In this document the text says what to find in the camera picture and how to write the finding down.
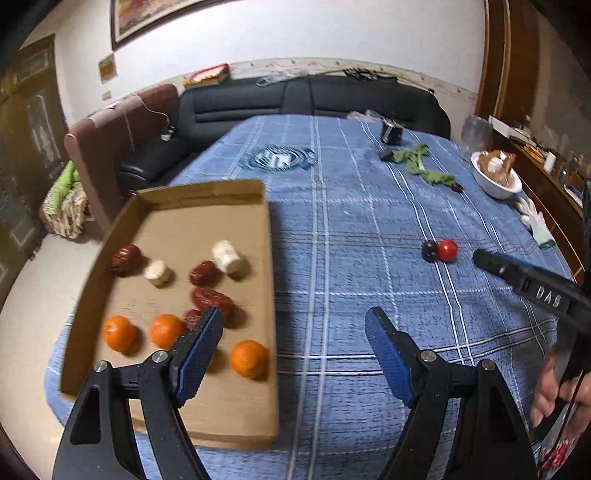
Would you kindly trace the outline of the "bare right hand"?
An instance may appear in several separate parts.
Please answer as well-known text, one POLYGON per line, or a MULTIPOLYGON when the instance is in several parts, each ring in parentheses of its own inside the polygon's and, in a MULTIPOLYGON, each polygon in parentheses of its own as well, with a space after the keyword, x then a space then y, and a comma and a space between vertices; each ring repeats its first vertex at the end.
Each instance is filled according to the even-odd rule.
MULTIPOLYGON (((570 402, 575 393, 579 378, 566 381, 559 385, 555 375, 557 365, 556 350, 552 349, 546 357, 538 379, 534 401, 530 411, 531 425, 536 428, 546 417, 550 416, 558 398, 570 402)), ((590 374, 584 377, 576 395, 577 410, 565 427, 564 438, 576 439, 587 428, 590 421, 590 374)))

